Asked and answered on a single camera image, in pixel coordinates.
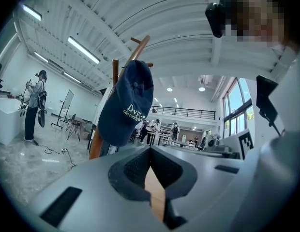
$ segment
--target black metal railing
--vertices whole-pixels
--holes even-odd
[[[150,108],[151,113],[166,114],[166,115],[177,115],[184,117],[194,117],[194,118],[206,118],[215,120],[215,111],[207,110],[196,110],[196,109],[184,109],[184,108],[174,108],[174,107],[160,107],[152,106]]]

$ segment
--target large window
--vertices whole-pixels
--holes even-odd
[[[223,98],[223,109],[225,115],[223,137],[226,138],[248,128],[254,140],[254,113],[245,79],[235,78]]]

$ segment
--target whiteboard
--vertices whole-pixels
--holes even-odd
[[[65,101],[64,101],[64,104],[63,104],[63,109],[68,109],[71,102],[72,102],[72,99],[74,97],[74,94],[71,90],[68,91],[67,95],[66,95],[66,98],[65,98]]]

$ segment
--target marble tile floor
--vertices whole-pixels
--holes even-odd
[[[59,153],[61,148],[68,148],[74,164],[87,161],[88,141],[80,139],[79,142],[77,134],[67,140],[67,124],[61,122],[63,130],[60,130],[50,125],[56,121],[54,116],[46,117],[44,128],[36,121],[34,139],[37,143]],[[46,154],[47,148],[24,141],[23,136],[24,133],[20,133],[7,146],[0,143],[0,182],[11,200],[27,205],[40,190],[67,173],[72,164],[68,153]]]

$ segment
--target white shoe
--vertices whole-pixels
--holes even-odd
[[[25,137],[23,137],[23,139],[27,142],[32,142],[32,143],[34,142],[34,139],[25,139]]]

